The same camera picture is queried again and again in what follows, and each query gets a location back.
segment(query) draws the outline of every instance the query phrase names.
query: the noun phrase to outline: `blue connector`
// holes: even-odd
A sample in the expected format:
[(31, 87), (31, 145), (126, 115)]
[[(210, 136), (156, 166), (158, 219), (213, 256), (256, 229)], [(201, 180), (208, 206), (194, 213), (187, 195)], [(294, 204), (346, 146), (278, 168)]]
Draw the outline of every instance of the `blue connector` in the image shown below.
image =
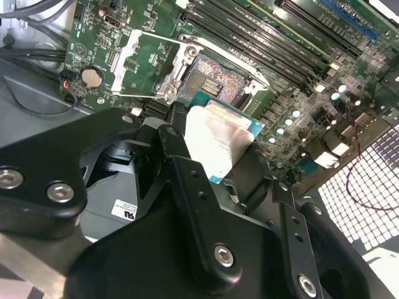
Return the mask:
[(361, 25), (354, 17), (344, 11), (341, 7), (338, 7), (332, 0), (319, 0), (321, 3), (326, 5), (328, 8), (333, 10), (338, 16), (347, 21), (350, 25), (354, 26), (357, 30), (367, 36), (371, 41), (378, 39), (378, 35), (372, 32), (369, 28)]

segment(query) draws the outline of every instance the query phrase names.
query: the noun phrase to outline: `silver screw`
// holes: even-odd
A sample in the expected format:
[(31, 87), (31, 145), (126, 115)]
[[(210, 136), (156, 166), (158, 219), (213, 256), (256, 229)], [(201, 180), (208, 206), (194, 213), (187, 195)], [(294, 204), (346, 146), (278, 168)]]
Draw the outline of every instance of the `silver screw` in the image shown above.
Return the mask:
[(317, 295), (316, 288), (309, 278), (307, 278), (305, 275), (301, 274), (298, 276), (298, 282), (299, 282), (300, 288), (303, 289), (303, 291), (306, 293), (306, 295), (308, 295), (311, 298), (316, 297), (316, 295)]
[(67, 202), (74, 198), (75, 192), (71, 186), (64, 183), (56, 183), (48, 187), (47, 196), (52, 201)]
[(315, 211), (316, 214), (318, 214), (318, 215), (323, 214), (322, 210), (321, 210), (318, 206), (316, 206), (315, 204), (312, 205), (312, 209), (313, 209), (313, 211)]
[(166, 130), (170, 135), (179, 136), (179, 132), (177, 132), (176, 129), (172, 128), (171, 126), (169, 126)]
[(188, 47), (187, 48), (187, 53), (188, 53), (189, 56), (195, 57), (197, 55), (198, 51), (194, 47)]
[(127, 122), (127, 123), (133, 123), (132, 118), (130, 118), (129, 116), (123, 116), (122, 119)]
[(0, 169), (0, 189), (14, 189), (22, 184), (24, 177), (15, 169)]
[(169, 87), (167, 93), (169, 95), (176, 95), (177, 94), (177, 89), (175, 87), (171, 86), (171, 87)]
[(288, 191), (287, 185), (285, 185), (285, 184), (282, 183), (282, 182), (280, 182), (280, 187), (281, 187), (281, 189), (283, 189), (284, 191)]
[(231, 251), (223, 245), (217, 245), (214, 248), (214, 257), (224, 267), (229, 268), (233, 266), (234, 257)]

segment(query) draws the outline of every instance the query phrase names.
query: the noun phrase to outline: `label sticker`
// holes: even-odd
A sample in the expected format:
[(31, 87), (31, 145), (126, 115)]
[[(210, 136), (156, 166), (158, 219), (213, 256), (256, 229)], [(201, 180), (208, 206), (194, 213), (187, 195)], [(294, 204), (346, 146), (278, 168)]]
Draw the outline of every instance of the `label sticker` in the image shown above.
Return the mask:
[(117, 199), (113, 205), (111, 214), (126, 220), (133, 221), (136, 218), (137, 206)]

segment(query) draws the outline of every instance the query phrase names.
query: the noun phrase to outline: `black wire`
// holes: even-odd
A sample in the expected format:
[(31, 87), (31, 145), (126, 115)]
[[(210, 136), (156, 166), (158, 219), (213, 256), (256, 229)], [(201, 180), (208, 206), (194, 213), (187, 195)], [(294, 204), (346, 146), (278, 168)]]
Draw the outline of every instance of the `black wire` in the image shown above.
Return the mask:
[(67, 2), (65, 2), (65, 4), (55, 14), (43, 20), (33, 20), (30, 17), (22, 17), (21, 19), (29, 25), (49, 25), (58, 19), (74, 2), (75, 0), (67, 0)]
[(1, 56), (21, 56), (21, 55), (53, 55), (65, 56), (65, 50), (52, 50), (52, 49), (7, 49), (0, 48)]
[(64, 62), (65, 56), (47, 56), (47, 55), (18, 55), (12, 56), (19, 59), (28, 59), (28, 60), (40, 60), (40, 61), (48, 61), (48, 62)]
[(68, 41), (63, 38), (62, 36), (56, 34), (53, 30), (47, 28), (46, 26), (40, 26), (36, 24), (29, 24), (33, 29), (36, 29), (37, 31), (40, 31), (41, 33), (47, 35), (51, 40), (59, 44), (63, 48), (68, 48)]
[(24, 59), (21, 59), (20, 57), (0, 57), (1, 59), (4, 59), (22, 69), (26, 69), (35, 75), (39, 75), (41, 77), (44, 77), (50, 81), (53, 81), (55, 83), (60, 83), (58, 79), (58, 74), (51, 72), (50, 70), (43, 69), (42, 67), (39, 67), (37, 64), (33, 64), (29, 61), (26, 61)]
[(19, 100), (18, 98), (15, 96), (14, 91), (12, 90), (11, 86), (8, 84), (7, 79), (5, 78), (5, 76), (0, 73), (0, 79), (1, 81), (5, 84), (7, 91), (9, 92), (10, 96), (12, 97), (12, 99), (14, 100), (14, 102), (17, 104), (17, 106), (24, 110), (26, 113), (30, 114), (30, 115), (35, 115), (35, 116), (44, 116), (44, 117), (54, 117), (54, 116), (62, 116), (65, 115), (66, 113), (68, 113), (69, 111), (73, 110), (78, 104), (79, 104), (79, 99), (77, 98), (76, 94), (72, 91), (71, 88), (68, 88), (68, 92), (72, 95), (72, 97), (74, 98), (74, 102), (73, 104), (71, 104), (71, 106), (68, 107), (68, 109), (62, 111), (62, 112), (55, 112), (55, 113), (43, 113), (43, 112), (37, 112), (34, 110), (29, 109), (28, 107), (25, 107)]
[(27, 17), (33, 14), (40, 14), (54, 6), (58, 3), (62, 2), (62, 0), (42, 0), (39, 3), (17, 8), (13, 12), (7, 12), (5, 14), (0, 14), (0, 19), (19, 19), (20, 17)]

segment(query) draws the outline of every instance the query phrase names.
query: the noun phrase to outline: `mesh vent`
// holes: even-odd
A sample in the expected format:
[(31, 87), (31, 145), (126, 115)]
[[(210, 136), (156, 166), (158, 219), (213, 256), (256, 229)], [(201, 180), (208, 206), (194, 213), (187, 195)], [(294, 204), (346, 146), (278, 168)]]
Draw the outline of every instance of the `mesh vent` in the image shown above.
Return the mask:
[[(399, 205), (398, 129), (390, 130), (363, 151), (363, 158), (352, 171), (349, 189), (360, 202), (378, 208)], [(377, 247), (399, 234), (399, 209), (374, 211), (351, 200), (346, 192), (346, 165), (319, 188), (330, 218), (348, 238), (361, 239), (366, 250)]]

